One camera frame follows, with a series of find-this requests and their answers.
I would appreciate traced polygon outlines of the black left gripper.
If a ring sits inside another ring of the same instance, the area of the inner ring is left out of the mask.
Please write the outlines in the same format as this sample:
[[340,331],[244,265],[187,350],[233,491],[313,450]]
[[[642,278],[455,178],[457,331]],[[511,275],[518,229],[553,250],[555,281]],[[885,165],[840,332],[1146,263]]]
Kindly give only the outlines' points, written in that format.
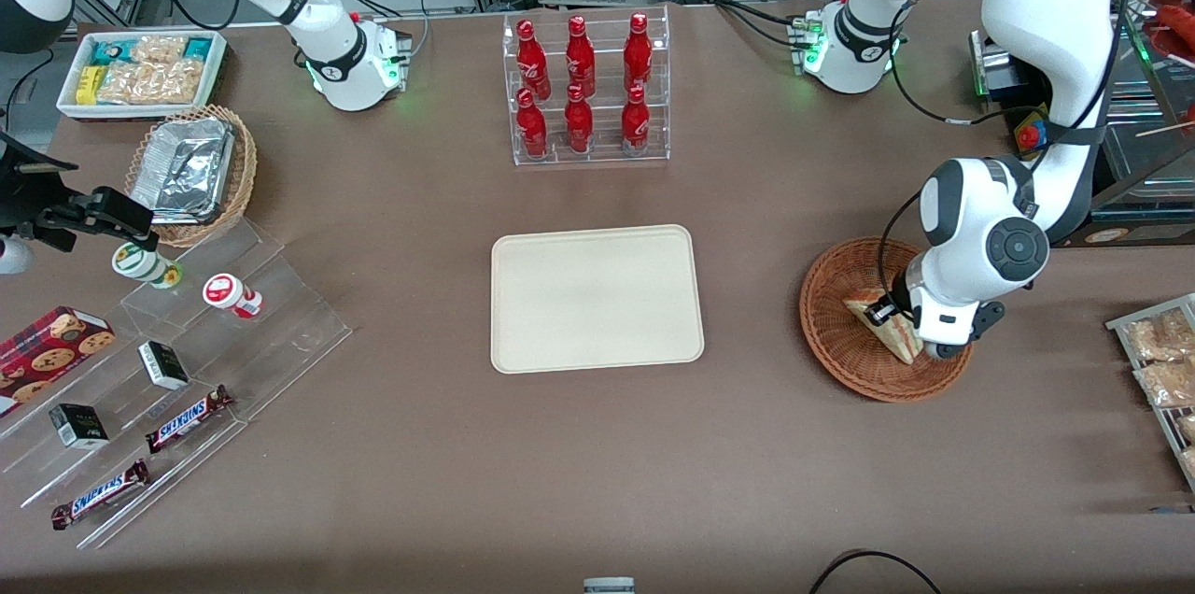
[[[980,339],[991,326],[1000,322],[1005,314],[1005,306],[999,301],[982,302],[975,310],[972,320],[969,339]],[[866,322],[875,329],[887,322],[903,320],[915,326],[915,314],[912,310],[912,301],[908,292],[880,292],[880,298],[868,305]]]

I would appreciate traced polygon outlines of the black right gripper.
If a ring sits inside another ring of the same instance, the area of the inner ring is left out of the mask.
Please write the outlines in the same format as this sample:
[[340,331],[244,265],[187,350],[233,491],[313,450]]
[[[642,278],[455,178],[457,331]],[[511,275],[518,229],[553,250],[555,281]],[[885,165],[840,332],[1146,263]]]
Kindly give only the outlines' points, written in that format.
[[[1,233],[14,235],[22,223],[33,223],[35,240],[73,252],[76,232],[116,235],[123,239],[149,239],[153,212],[112,186],[94,186],[92,192],[71,191],[62,172],[78,170],[76,163],[65,163],[43,152],[27,148],[10,134],[1,134]],[[36,220],[47,208],[56,206],[57,220]]]

